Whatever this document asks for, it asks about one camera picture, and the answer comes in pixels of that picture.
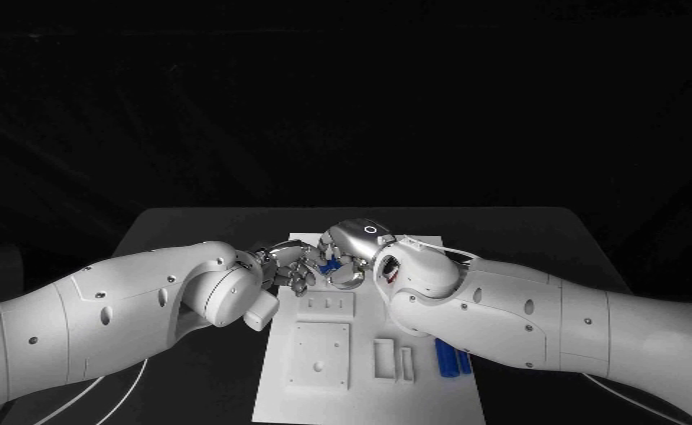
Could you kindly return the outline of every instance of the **blue object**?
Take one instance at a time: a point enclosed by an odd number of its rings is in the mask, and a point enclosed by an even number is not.
[[[332,255],[332,258],[328,260],[328,264],[320,268],[320,273],[325,275],[329,270],[339,270],[342,268],[341,263],[338,262],[335,256]]]
[[[457,350],[459,364],[462,365],[462,373],[469,375],[472,373],[472,362],[469,361],[469,354]]]
[[[440,374],[446,378],[459,377],[457,351],[454,347],[436,338],[436,349]]]

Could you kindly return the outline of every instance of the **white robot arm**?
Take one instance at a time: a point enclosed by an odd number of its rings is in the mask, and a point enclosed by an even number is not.
[[[333,285],[355,288],[371,270],[408,334],[511,367],[609,378],[692,414],[692,303],[596,290],[454,250],[470,258],[457,263],[450,249],[397,239],[372,220],[341,222],[325,244],[354,265],[352,280]]]
[[[0,405],[103,377],[168,350],[188,333],[244,317],[260,331],[287,285],[300,296],[315,275],[297,263],[322,255],[303,242],[243,252],[224,242],[104,260],[0,303]]]

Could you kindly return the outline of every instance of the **robotic hand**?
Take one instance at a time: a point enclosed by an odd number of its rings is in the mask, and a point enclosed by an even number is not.
[[[294,240],[254,252],[224,242],[104,260],[0,303],[0,405],[119,372],[188,333],[244,317],[260,331],[279,310],[267,292],[315,284],[325,254]]]
[[[328,244],[354,267],[354,278],[333,285],[358,287],[371,271],[408,334],[433,335],[511,367],[609,378],[692,414],[692,303],[596,290],[407,235],[397,239],[367,219],[333,226],[320,251]]]

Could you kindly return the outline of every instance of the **cable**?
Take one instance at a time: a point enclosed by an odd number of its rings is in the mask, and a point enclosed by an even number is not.
[[[101,419],[101,421],[97,423],[97,425],[101,425],[106,420],[108,419],[108,417],[116,413],[116,410],[119,409],[119,407],[123,405],[123,402],[126,401],[132,391],[134,390],[134,387],[137,385],[137,382],[140,381],[140,378],[142,378],[142,373],[145,372],[145,367],[147,366],[147,362],[149,362],[149,358],[145,360],[145,362],[142,363],[142,370],[140,370],[140,374],[137,375],[137,379],[134,380],[134,383],[133,383],[133,386],[130,387],[130,390],[127,391],[126,393],[126,396],[123,397],[123,400],[119,402],[119,404],[116,405],[114,409],[110,411],[108,415]],[[98,385],[98,382],[101,382],[101,380],[104,379],[106,377],[100,377],[98,380],[88,386],[87,390],[84,390],[84,392],[47,417],[44,418],[39,422],[36,422],[34,425],[42,425],[44,423],[47,423],[59,413],[62,413],[68,407],[71,405],[74,405],[74,403],[87,395],[87,393],[90,392],[90,390]]]
[[[34,425],[42,425],[47,423],[61,412],[67,410],[67,408],[87,395],[88,391],[98,385],[98,382],[104,379],[101,377],[88,387],[87,390],[47,417],[44,420],[36,422]]]
[[[426,245],[430,248],[437,248],[439,250],[446,250],[447,252],[454,252],[454,253],[459,253],[460,255],[466,255],[469,258],[479,258],[480,259],[480,257],[478,255],[475,255],[473,253],[465,252],[463,250],[454,250],[453,248],[442,247],[440,245],[433,245],[431,243],[421,242],[421,240],[410,237],[408,235],[404,235],[404,238],[407,238],[413,242],[420,243],[421,245]]]
[[[108,412],[108,415],[101,419],[97,425],[101,425],[108,420],[108,417],[116,413],[116,410],[120,408],[120,406],[123,405],[123,402],[127,400],[127,397],[130,396],[130,393],[133,392],[134,387],[137,386],[137,382],[140,381],[145,368],[147,367],[147,362],[149,362],[149,358],[145,359],[145,362],[142,362],[140,374],[137,375],[137,379],[134,380],[133,386],[130,387],[130,390],[127,391],[126,396],[123,397],[123,400],[119,402],[113,410]]]
[[[583,373],[583,375],[584,375],[597,385],[600,385],[610,393],[616,394],[620,398],[623,398],[625,400],[627,400],[630,403],[633,403],[635,405],[638,405],[638,406],[642,407],[643,409],[649,410],[652,413],[655,413],[656,415],[659,415],[659,417],[668,418],[668,420],[671,420],[674,423],[678,423],[679,425],[689,425],[689,423],[681,422],[681,420],[678,420],[678,419],[674,418],[674,417],[669,417],[669,416],[665,415],[664,413],[658,412],[653,408],[648,407],[645,404],[639,403],[639,402],[635,401],[632,398],[626,397],[620,392],[616,392],[609,386],[606,386],[599,380],[596,380],[594,377],[591,377],[591,376],[587,375],[586,373]]]

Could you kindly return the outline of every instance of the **white cable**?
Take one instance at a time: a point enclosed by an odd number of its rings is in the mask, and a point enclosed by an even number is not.
[[[652,413],[659,415],[659,417],[668,418],[674,423],[678,423],[679,425],[689,425],[689,423],[681,422],[677,418],[669,417],[668,415],[664,415],[664,413],[658,412],[653,408],[649,408],[645,404],[636,402],[632,398],[626,397],[622,393],[616,392],[609,386],[606,386],[599,380],[596,380],[594,377],[583,373],[583,375],[597,384],[600,385],[610,393],[616,394],[620,398],[627,400],[630,403],[642,407],[643,409],[649,410]]]
[[[473,253],[465,252],[463,250],[454,250],[453,248],[442,247],[440,245],[433,245],[431,243],[421,242],[421,240],[410,237],[408,235],[404,235],[404,238],[411,240],[413,242],[420,243],[421,245],[426,245],[430,248],[437,248],[439,250],[446,250],[447,252],[454,252],[459,253],[460,255],[466,255],[469,258],[480,258],[478,255]]]
[[[142,364],[142,370],[140,370],[140,375],[137,375],[137,380],[134,380],[134,383],[133,383],[133,386],[130,387],[130,390],[127,391],[126,393],[126,396],[123,397],[123,400],[120,401],[120,403],[116,405],[116,408],[111,410],[111,412],[108,413],[108,415],[101,419],[101,421],[97,423],[97,425],[101,425],[106,420],[108,419],[108,417],[116,413],[116,410],[119,409],[119,407],[123,405],[123,402],[126,401],[127,399],[127,396],[130,395],[132,391],[134,390],[134,386],[137,385],[137,382],[140,381],[140,377],[142,377],[142,373],[145,372],[145,367],[147,366],[147,361],[149,361],[149,358],[145,360],[143,364]],[[47,423],[61,412],[64,412],[68,407],[71,405],[74,405],[74,403],[87,395],[87,393],[90,392],[90,390],[98,385],[98,382],[104,379],[106,377],[100,377],[98,380],[88,386],[87,390],[84,390],[84,392],[47,417],[44,418],[39,422],[36,422],[34,425],[42,425],[44,423]]]
[[[134,387],[137,386],[137,382],[140,381],[142,373],[145,372],[145,368],[146,368],[146,366],[147,366],[147,362],[149,362],[149,358],[145,359],[145,362],[142,362],[140,374],[137,375],[137,379],[134,380],[133,386],[130,387],[130,390],[127,391],[126,396],[123,397],[123,400],[121,400],[120,403],[116,405],[114,409],[108,412],[108,415],[107,415],[107,416],[101,419],[101,421],[97,423],[97,425],[101,425],[101,424],[108,420],[108,417],[116,413],[116,410],[120,408],[120,406],[123,405],[123,402],[127,400],[127,397],[130,396],[130,393],[133,392]]]
[[[36,422],[34,425],[42,425],[44,423],[47,423],[62,411],[65,411],[65,409],[87,395],[88,391],[98,385],[98,382],[104,379],[104,377],[101,377],[88,387],[87,389],[83,391],[83,393],[47,417],[44,418],[44,420],[41,420],[39,422]]]

